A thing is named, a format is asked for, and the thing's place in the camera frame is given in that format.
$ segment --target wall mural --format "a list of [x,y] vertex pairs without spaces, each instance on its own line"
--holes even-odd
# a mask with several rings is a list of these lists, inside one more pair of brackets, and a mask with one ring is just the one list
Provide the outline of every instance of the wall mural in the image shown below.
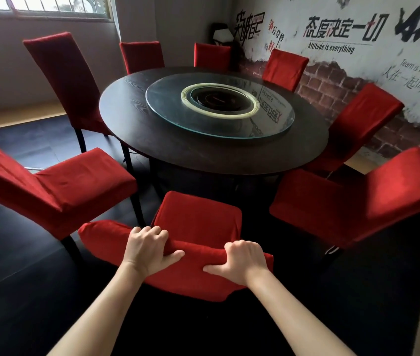
[[281,49],[337,62],[403,101],[420,123],[420,0],[237,0],[236,38],[247,59]]

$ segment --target hand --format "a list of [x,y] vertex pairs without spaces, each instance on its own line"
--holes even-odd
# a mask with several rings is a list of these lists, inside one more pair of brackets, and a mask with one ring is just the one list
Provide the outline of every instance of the hand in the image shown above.
[[266,258],[261,246],[257,243],[238,240],[226,243],[227,261],[224,265],[207,265],[203,271],[212,275],[223,276],[239,285],[248,286],[251,279],[268,271]]
[[134,227],[129,234],[122,265],[130,265],[143,277],[159,272],[180,260],[182,250],[164,256],[164,245],[169,237],[167,230],[149,226]]

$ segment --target chair leg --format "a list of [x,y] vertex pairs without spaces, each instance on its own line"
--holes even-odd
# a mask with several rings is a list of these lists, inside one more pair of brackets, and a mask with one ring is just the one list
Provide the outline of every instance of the chair leg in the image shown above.
[[131,161],[131,154],[129,153],[129,147],[121,142],[121,148],[123,149],[124,161],[126,161],[126,169],[131,175],[134,173],[133,162]]
[[78,143],[80,144],[81,153],[87,151],[87,146],[85,144],[85,138],[83,137],[83,132],[81,129],[75,129],[76,137],[78,138]]
[[83,260],[83,257],[80,253],[80,250],[78,249],[78,246],[76,245],[73,238],[69,235],[62,239],[60,241],[64,248],[68,251],[68,253],[71,256],[71,259],[79,266],[83,265],[85,260]]
[[141,201],[139,201],[139,194],[136,192],[130,197],[131,203],[133,204],[134,213],[136,214],[137,223],[140,227],[146,226],[146,221],[144,220],[144,215],[142,214]]
[[319,264],[319,273],[325,272],[330,265],[338,258],[340,255],[342,255],[343,250],[337,246],[330,247],[326,252],[322,260]]
[[162,190],[162,187],[160,187],[160,181],[159,181],[159,178],[157,177],[157,172],[155,170],[155,160],[152,158],[149,159],[149,168],[151,172],[151,182],[152,182],[152,185],[154,186],[155,192],[157,193],[157,196],[161,200],[163,200],[165,196],[165,192],[164,190]]

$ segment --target round dining table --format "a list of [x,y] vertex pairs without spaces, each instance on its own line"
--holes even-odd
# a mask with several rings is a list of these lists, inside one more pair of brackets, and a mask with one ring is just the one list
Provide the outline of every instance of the round dining table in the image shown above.
[[[270,137],[225,138],[190,131],[160,116],[147,104],[146,91],[156,81],[171,75],[202,72],[221,74],[196,67],[166,67],[122,77],[101,95],[101,117],[113,135],[137,153],[206,173],[275,175],[307,164],[325,149],[329,132],[317,109],[299,95],[256,77],[223,73],[272,90],[290,104],[294,114],[291,126]],[[268,108],[263,102],[260,107]]]

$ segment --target dark floor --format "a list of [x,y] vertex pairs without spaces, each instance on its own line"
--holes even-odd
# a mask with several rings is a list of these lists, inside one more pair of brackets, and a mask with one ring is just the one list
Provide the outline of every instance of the dark floor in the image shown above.
[[[100,147],[122,161],[115,139],[84,134],[88,149]],[[0,148],[28,167],[48,167],[79,153],[66,117],[0,129]],[[149,163],[133,155],[133,165],[150,222],[159,198],[147,182]],[[359,356],[411,355],[420,314],[420,214],[366,239],[316,276],[325,245],[268,214],[274,178],[246,179],[234,197],[231,178],[166,165],[160,166],[159,176],[166,189],[240,206],[242,238],[259,242],[274,255],[276,276]],[[129,200],[99,219],[137,224]],[[110,280],[115,267],[78,245],[89,265],[85,273],[78,272],[61,244],[41,227],[0,206],[0,355],[45,355]],[[144,285],[113,354],[130,354],[136,345],[146,353],[291,354],[248,290],[209,303]]]

